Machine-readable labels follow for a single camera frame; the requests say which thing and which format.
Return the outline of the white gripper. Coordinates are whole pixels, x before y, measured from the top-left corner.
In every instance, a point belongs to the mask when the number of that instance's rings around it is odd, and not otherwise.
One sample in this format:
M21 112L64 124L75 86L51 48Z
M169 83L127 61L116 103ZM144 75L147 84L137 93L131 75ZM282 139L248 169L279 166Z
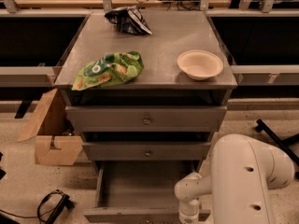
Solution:
M198 173L190 173L174 187L178 199L178 218L181 224L197 224L199 218L199 181Z

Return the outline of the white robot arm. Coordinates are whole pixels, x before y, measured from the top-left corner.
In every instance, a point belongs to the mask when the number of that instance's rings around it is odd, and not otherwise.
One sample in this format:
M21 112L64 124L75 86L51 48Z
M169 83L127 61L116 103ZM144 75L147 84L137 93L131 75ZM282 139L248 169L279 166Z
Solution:
M175 185L181 224L198 224L199 198L212 196L214 224L276 224L269 191L287 187L294 176L281 149L242 134L228 134L211 150L210 175L197 172Z

